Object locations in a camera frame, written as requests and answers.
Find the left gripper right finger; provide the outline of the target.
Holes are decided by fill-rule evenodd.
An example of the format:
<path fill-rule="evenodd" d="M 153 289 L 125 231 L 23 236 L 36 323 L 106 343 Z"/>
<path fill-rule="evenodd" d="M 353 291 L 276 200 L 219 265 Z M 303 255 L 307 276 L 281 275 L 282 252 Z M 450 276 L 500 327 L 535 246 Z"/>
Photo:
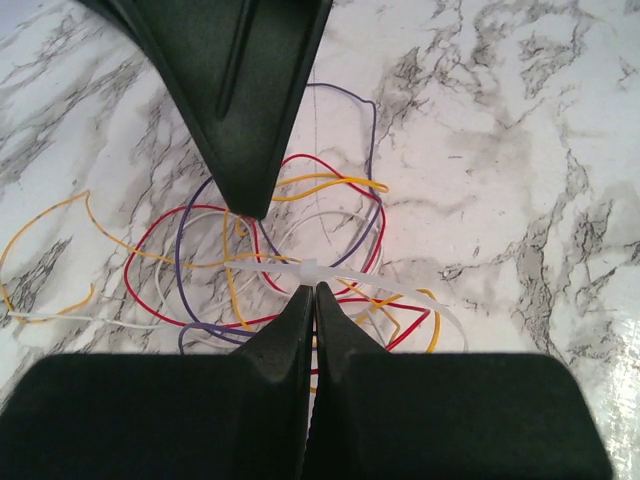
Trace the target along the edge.
<path fill-rule="evenodd" d="M 609 479 L 582 392 L 553 357 L 393 354 L 315 291 L 309 479 Z"/>

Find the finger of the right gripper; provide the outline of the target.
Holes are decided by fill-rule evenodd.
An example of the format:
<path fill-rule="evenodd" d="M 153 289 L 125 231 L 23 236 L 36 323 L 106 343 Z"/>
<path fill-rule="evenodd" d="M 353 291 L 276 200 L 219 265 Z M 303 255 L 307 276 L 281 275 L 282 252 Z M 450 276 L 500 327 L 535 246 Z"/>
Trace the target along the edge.
<path fill-rule="evenodd" d="M 265 218 L 332 8 L 325 0 L 93 0 L 160 74 L 230 210 Z"/>

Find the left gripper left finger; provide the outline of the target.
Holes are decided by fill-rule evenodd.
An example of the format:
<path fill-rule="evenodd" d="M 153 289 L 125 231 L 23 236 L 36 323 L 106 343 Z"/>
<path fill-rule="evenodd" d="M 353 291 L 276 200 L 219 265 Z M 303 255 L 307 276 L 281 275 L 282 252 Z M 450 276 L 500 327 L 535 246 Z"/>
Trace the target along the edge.
<path fill-rule="evenodd" d="M 5 479 L 297 479 L 313 291 L 226 355 L 61 354 L 1 412 Z"/>

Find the white zip tie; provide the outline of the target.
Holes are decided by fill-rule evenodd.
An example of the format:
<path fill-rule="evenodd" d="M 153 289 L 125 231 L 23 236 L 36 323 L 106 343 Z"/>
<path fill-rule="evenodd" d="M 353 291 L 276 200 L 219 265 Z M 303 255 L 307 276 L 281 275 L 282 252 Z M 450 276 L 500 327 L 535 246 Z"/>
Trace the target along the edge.
<path fill-rule="evenodd" d="M 337 268 L 320 266 L 314 259 L 307 259 L 301 262 L 282 263 L 259 263 L 239 260 L 229 260 L 224 263 L 226 268 L 247 270 L 259 273 L 277 273 L 295 275 L 300 285 L 316 286 L 321 281 L 336 280 L 344 285 L 349 291 L 354 291 L 352 283 L 365 284 L 379 290 L 388 291 L 400 297 L 411 298 L 431 310 L 439 318 L 446 318 L 460 333 L 462 338 L 462 349 L 469 351 L 469 339 L 461 321 L 452 313 L 449 308 L 440 303 L 431 293 L 424 288 L 413 288 L 403 285 L 397 281 L 378 277 L 368 273 Z"/>

